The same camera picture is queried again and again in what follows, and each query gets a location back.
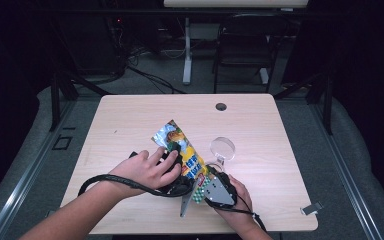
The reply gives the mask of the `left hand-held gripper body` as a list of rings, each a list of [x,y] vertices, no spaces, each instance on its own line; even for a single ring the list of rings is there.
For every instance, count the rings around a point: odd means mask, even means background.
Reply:
[[[197,181],[195,179],[179,175],[172,183],[159,188],[159,191],[169,197],[182,197],[180,216],[184,217],[196,188]]]

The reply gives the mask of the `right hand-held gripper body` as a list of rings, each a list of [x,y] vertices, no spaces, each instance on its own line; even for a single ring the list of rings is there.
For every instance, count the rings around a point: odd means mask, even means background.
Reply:
[[[217,173],[203,190],[208,204],[216,207],[232,208],[237,203],[236,188],[225,173]]]

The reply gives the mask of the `yellow spout pouch green cap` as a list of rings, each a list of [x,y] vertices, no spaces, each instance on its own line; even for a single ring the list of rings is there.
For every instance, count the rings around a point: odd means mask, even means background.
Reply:
[[[202,190],[210,182],[208,177],[209,170],[182,129],[174,120],[171,120],[154,134],[152,140],[158,146],[163,146],[167,150],[171,142],[177,142],[181,146],[181,175],[197,181],[197,188],[192,195],[192,200],[197,204],[201,203],[204,200]]]

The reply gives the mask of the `clear glass jar hinged lid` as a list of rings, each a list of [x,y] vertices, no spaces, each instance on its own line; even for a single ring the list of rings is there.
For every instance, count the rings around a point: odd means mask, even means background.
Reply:
[[[231,161],[236,154],[234,143],[226,137],[217,137],[210,143],[212,157],[206,162],[218,172],[223,172],[225,162]]]

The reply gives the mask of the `person's right hand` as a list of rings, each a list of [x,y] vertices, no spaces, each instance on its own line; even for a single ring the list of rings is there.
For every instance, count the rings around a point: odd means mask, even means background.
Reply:
[[[234,178],[232,175],[229,176],[230,183],[236,188],[238,194],[238,200],[234,208],[236,212],[224,211],[216,209],[216,212],[227,222],[232,219],[253,219],[250,215],[252,211],[252,200],[250,194],[243,183]]]

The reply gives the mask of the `person's left hand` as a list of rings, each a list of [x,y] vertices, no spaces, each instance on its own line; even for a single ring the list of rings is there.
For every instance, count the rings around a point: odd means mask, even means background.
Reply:
[[[176,163],[178,157],[176,150],[170,152],[160,163],[164,153],[163,147],[158,147],[153,154],[147,150],[140,151],[137,155],[123,160],[110,171],[110,174],[133,180],[150,189],[166,186],[180,175],[181,165]]]

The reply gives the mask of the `white desk with white legs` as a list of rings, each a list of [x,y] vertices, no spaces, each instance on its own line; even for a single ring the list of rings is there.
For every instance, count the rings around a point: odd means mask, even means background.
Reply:
[[[164,0],[164,6],[171,10],[228,10],[228,9],[280,9],[288,12],[305,9],[310,0]],[[184,40],[185,61],[183,84],[191,83],[192,75],[192,39],[214,40],[216,23],[198,23],[190,17],[185,18]]]

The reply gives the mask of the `black chair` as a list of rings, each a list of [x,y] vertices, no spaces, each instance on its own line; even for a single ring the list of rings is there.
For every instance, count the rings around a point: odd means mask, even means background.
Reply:
[[[266,69],[269,90],[280,44],[290,28],[283,16],[263,14],[235,14],[224,19],[216,38],[216,51],[212,66],[213,92],[220,84],[220,67],[255,68],[256,74]]]

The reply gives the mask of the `dark equipment cabinet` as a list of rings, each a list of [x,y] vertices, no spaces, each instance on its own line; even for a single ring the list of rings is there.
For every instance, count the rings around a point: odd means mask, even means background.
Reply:
[[[124,74],[125,61],[115,47],[105,17],[63,15],[58,18],[58,22],[67,48],[81,74]]]

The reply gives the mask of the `aluminium floor rail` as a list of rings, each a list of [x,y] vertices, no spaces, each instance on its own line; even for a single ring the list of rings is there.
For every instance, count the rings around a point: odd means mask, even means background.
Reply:
[[[0,240],[4,238],[38,178],[48,155],[52,151],[52,146],[60,140],[59,134],[63,129],[62,125],[70,117],[75,105],[76,103],[71,101],[64,103],[58,123],[51,127],[40,127],[38,120],[35,120],[25,143],[0,184],[0,193],[4,186],[8,184],[12,186],[7,197],[3,198],[0,209]]]
[[[342,152],[333,135],[330,135],[325,129],[322,121],[321,110],[317,106],[309,105],[309,109],[316,121],[316,124],[322,132],[323,138],[327,142],[333,155],[333,164],[335,165],[341,184],[345,189],[348,199],[354,209],[354,212],[360,222],[360,225],[368,240],[384,240],[382,234],[376,225],[373,216],[367,207],[366,201],[361,195],[359,188],[345,162]]]

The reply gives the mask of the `black metal frame stand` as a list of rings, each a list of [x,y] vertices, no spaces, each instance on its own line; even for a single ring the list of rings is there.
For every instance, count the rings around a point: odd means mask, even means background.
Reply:
[[[298,91],[302,87],[309,85],[310,90],[306,95],[308,104],[317,104],[321,97],[323,100],[322,124],[329,135],[332,135],[331,113],[333,103],[333,79],[327,73],[317,73],[274,95],[276,100],[283,99],[290,94]]]
[[[62,93],[68,101],[76,101],[78,99],[79,93],[74,86],[75,83],[79,83],[100,96],[109,95],[108,91],[94,85],[77,74],[69,71],[55,72],[50,85],[52,106],[52,124],[50,131],[54,131],[61,120],[60,93]]]

